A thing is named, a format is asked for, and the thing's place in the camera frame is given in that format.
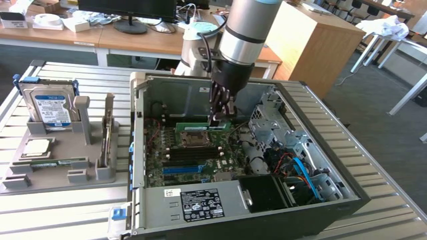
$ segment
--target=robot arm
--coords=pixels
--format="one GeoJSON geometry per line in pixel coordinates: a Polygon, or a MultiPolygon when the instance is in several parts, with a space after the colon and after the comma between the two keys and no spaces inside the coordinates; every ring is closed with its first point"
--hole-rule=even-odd
{"type": "Polygon", "coordinates": [[[233,0],[218,44],[222,60],[210,73],[209,126],[237,115],[234,101],[245,87],[281,0],[233,0]]]}

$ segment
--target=motherboard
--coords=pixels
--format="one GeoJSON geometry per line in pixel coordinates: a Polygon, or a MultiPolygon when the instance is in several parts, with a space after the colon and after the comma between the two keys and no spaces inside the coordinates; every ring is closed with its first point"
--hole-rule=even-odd
{"type": "Polygon", "coordinates": [[[146,187],[230,181],[245,175],[245,155],[232,134],[237,125],[204,125],[161,126],[158,120],[146,120],[146,187]]]}

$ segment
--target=gray floor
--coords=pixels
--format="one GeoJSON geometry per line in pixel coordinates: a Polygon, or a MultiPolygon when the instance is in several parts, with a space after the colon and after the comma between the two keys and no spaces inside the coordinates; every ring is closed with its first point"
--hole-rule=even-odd
{"type": "MultiPolygon", "coordinates": [[[[88,65],[97,63],[93,53],[5,45],[0,45],[0,56],[0,102],[13,87],[13,74],[23,73],[33,59],[88,65]]],[[[357,57],[354,53],[336,81],[349,74],[357,57]]],[[[152,64],[153,61],[146,59],[136,67],[152,69],[152,64]]],[[[406,86],[393,76],[368,66],[342,86],[330,89],[324,100],[340,119],[350,123],[349,131],[427,212],[427,144],[418,141],[427,132],[427,108],[409,102],[396,116],[385,114],[406,91],[406,86]]]]}

